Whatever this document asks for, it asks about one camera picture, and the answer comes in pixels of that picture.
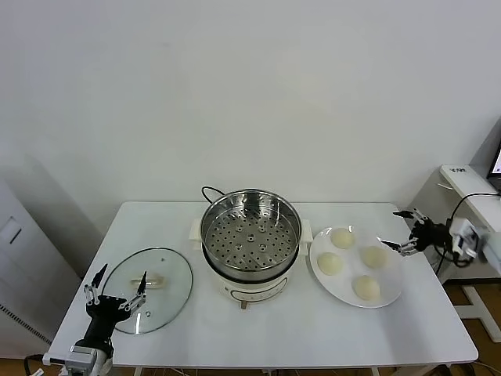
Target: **wooden floor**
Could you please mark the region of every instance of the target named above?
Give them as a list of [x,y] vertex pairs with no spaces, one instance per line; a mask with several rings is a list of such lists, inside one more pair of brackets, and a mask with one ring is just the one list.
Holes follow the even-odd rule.
[[[498,325],[501,326],[501,288],[499,285],[479,285],[475,286],[478,294],[487,305],[489,311],[495,318]],[[445,287],[447,294],[455,305],[469,304],[467,297],[458,286]],[[479,353],[479,361],[489,364],[501,371],[501,343],[494,343],[489,338],[480,320],[464,320],[464,325],[473,338]],[[36,362],[31,363],[31,371],[34,372],[41,365]],[[59,367],[41,367],[48,376],[57,376]],[[492,374],[484,367],[474,364],[475,373],[477,376],[492,376]],[[389,376],[395,368],[380,368],[381,376]],[[184,370],[186,376],[196,376],[194,370]],[[458,366],[451,367],[452,376],[464,376]],[[127,368],[119,368],[116,370],[116,376],[132,376],[134,371]],[[260,370],[253,371],[220,371],[220,370],[198,370],[199,376],[263,376]],[[301,370],[299,376],[370,376],[370,370]],[[143,376],[175,376],[178,375],[173,370],[161,369],[146,369],[143,371]],[[283,376],[297,376],[295,371],[288,370],[281,372]],[[0,376],[24,376],[23,362],[21,360],[2,360],[0,359]]]

